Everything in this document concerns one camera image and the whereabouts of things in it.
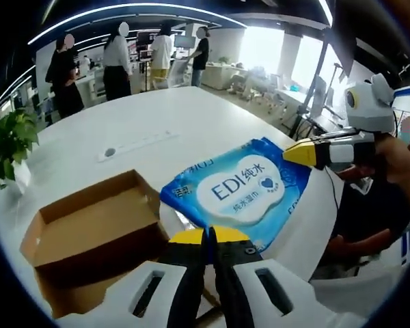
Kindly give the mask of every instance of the black t-shirt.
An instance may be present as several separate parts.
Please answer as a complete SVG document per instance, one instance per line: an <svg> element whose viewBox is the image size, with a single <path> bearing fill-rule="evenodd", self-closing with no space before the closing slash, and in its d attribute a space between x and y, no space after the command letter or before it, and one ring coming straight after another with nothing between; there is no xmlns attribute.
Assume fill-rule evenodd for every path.
<svg viewBox="0 0 410 328"><path fill-rule="evenodd" d="M62 53L54 52L50 62L49 70L46 74L46 82L53 84L53 90L64 87L66 82L70 79L70 71L75 69L73 55L71 51L64 51Z"/></svg>
<svg viewBox="0 0 410 328"><path fill-rule="evenodd" d="M355 243L389 229L394 242L409 222L409 201L396 184L374 180L363 195L346 183L332 237L341 234L346 242Z"/></svg>
<svg viewBox="0 0 410 328"><path fill-rule="evenodd" d="M208 53L210 51L210 43L207 38L199 41L196 51L201 51L202 53L194 58L193 69L204 70L206 67L206 62L208 61Z"/></svg>

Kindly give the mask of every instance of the yellow pants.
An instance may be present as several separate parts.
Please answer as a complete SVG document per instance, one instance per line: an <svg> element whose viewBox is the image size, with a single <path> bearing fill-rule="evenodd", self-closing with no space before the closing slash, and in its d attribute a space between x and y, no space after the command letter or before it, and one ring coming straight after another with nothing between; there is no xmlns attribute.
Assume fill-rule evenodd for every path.
<svg viewBox="0 0 410 328"><path fill-rule="evenodd" d="M155 70L154 68L150 69L150 89L154 90L153 81L155 80L157 83L161 81L161 79L167 78L167 73L169 72L168 69L166 70Z"/></svg>

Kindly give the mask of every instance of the black dress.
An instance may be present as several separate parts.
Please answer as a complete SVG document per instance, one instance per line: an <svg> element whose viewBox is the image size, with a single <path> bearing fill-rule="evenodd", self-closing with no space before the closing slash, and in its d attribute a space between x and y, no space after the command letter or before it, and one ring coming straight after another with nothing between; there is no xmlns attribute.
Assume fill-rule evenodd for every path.
<svg viewBox="0 0 410 328"><path fill-rule="evenodd" d="M66 87L70 79L70 71L75 69L73 56L70 51L55 53L46 74L46 82L53 84L55 98L53 103L61 118L71 116L83 109L81 94L75 83Z"/></svg>

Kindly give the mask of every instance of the cardboard box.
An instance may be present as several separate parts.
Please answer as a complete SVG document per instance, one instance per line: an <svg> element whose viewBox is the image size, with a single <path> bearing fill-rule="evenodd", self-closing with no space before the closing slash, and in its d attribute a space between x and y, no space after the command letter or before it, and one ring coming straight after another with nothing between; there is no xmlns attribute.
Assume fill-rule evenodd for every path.
<svg viewBox="0 0 410 328"><path fill-rule="evenodd" d="M41 208L20 251L60 318L101 304L108 287L157 258L167 241L159 193L130 171Z"/></svg>

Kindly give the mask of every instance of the blue wet wipes package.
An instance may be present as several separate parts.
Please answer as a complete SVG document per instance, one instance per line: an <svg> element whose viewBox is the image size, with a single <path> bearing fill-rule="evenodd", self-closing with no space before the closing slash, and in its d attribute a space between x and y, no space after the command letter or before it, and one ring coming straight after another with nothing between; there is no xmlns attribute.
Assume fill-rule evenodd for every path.
<svg viewBox="0 0 410 328"><path fill-rule="evenodd" d="M161 191L161 201L201 228L236 228L259 251L276 238L295 209L310 168L283 160L267 138L252 139L187 168Z"/></svg>

